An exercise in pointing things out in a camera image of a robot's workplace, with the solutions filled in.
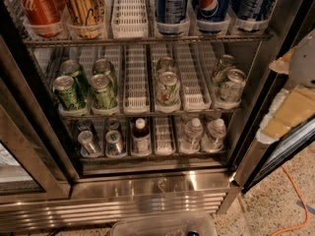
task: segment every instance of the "floor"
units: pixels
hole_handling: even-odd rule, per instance
[[[284,164],[308,205],[309,222],[283,236],[315,235],[315,143]],[[227,214],[213,216],[219,236],[270,236],[273,232],[301,224],[305,211],[284,171],[279,168],[246,195],[234,201]],[[109,227],[89,226],[45,231],[20,236],[109,236]]]

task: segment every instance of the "plastic bottle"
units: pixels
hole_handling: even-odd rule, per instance
[[[220,118],[211,121],[201,141],[202,151],[216,152],[223,148],[223,139],[226,136],[226,126]]]
[[[199,141],[203,136],[204,128],[199,118],[194,118],[185,125],[180,143],[181,152],[194,153],[199,151]]]
[[[147,156],[152,153],[151,134],[148,122],[143,118],[138,118],[132,129],[132,155]]]

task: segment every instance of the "terrazzo floor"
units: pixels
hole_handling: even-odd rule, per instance
[[[315,143],[284,164],[309,208],[308,224],[281,236],[315,235]],[[278,168],[246,195],[240,195],[226,214],[213,215],[218,236],[270,236],[273,232],[300,224],[305,211],[291,183]],[[19,236],[109,236],[110,228],[88,226],[60,231],[42,230]]]

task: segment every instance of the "beverage cooler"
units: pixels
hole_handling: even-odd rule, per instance
[[[294,87],[269,64],[313,29],[314,0],[268,0],[259,19],[228,0],[212,21],[201,0],[178,0],[182,18],[165,0],[52,1],[0,1],[1,232],[225,213],[314,141],[313,117],[255,138]]]

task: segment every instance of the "orange cable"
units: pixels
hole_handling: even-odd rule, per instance
[[[291,230],[296,230],[296,229],[302,228],[302,227],[304,227],[305,225],[307,225],[307,223],[308,223],[308,218],[309,218],[309,213],[308,213],[308,209],[307,209],[306,203],[305,203],[305,201],[303,200],[303,198],[302,198],[302,196],[301,196],[301,194],[300,194],[298,188],[296,187],[296,185],[295,185],[295,183],[294,183],[292,177],[290,176],[290,174],[288,173],[288,171],[284,168],[284,166],[282,166],[282,169],[283,169],[283,171],[285,172],[285,174],[287,175],[289,181],[291,182],[291,184],[292,184],[292,186],[293,186],[293,188],[294,188],[296,194],[297,194],[298,197],[300,198],[300,200],[301,200],[301,202],[302,202],[302,204],[303,204],[303,206],[304,206],[304,209],[305,209],[306,217],[305,217],[305,221],[304,221],[302,224],[293,225],[293,226],[290,226],[290,227],[288,227],[288,228],[280,229],[280,230],[274,232],[271,236],[276,236],[276,235],[278,235],[278,234],[280,234],[280,233],[283,233],[283,232],[287,232],[287,231],[291,231]]]

